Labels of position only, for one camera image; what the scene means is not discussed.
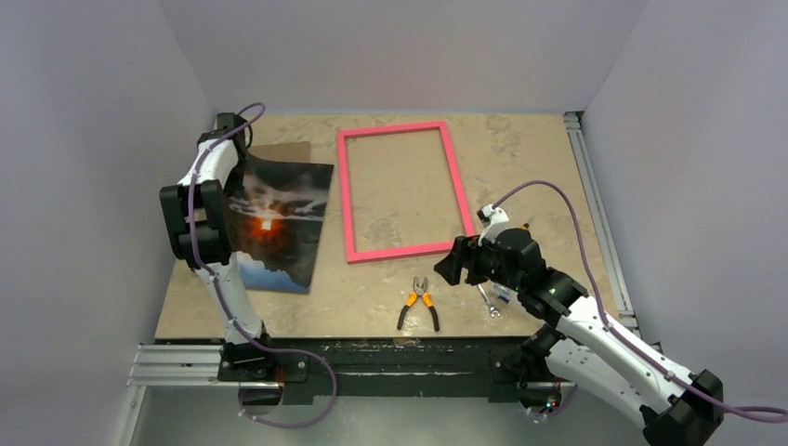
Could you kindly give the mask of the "landscape photo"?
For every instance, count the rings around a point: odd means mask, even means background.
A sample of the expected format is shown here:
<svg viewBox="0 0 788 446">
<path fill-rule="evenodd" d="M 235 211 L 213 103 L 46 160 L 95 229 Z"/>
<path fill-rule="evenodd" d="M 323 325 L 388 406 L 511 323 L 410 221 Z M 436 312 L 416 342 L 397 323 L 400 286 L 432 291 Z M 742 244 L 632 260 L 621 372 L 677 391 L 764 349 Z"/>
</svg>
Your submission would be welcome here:
<svg viewBox="0 0 788 446">
<path fill-rule="evenodd" d="M 247 158 L 243 189 L 229 199 L 246 289 L 309 292 L 333 173 L 331 164 Z"/>
</svg>

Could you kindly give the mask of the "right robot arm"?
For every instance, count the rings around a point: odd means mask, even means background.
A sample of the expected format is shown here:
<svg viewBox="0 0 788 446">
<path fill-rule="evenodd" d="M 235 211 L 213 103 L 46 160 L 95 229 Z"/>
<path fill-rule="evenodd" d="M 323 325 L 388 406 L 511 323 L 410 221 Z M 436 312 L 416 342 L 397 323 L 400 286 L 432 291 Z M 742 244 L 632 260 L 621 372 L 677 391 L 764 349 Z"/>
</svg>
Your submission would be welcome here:
<svg viewBox="0 0 788 446">
<path fill-rule="evenodd" d="M 494 282 L 544 325 L 521 348 L 524 371 L 586 388 L 623 413 L 650 445 L 704 445 L 724 414 L 709 402 L 723 385 L 708 370 L 694 373 L 653 349 L 598 306 L 568 274 L 548 266 L 525 229 L 490 242 L 459 236 L 434 270 L 450 285 Z"/>
</svg>

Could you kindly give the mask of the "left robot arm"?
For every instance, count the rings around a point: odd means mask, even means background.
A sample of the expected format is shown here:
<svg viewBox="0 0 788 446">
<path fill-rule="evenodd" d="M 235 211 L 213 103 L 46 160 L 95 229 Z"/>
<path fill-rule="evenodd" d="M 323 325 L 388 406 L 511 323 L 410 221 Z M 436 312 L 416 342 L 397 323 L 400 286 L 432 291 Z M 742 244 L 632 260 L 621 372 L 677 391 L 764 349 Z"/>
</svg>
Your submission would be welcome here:
<svg viewBox="0 0 788 446">
<path fill-rule="evenodd" d="M 251 125 L 238 112 L 219 113 L 214 128 L 198 138 L 187 173 L 162 187 L 159 200 L 175 257 L 198 275 L 223 318 L 221 371 L 264 380 L 276 371 L 277 355 L 243 285 L 239 231 L 229 203 L 243 185 Z"/>
</svg>

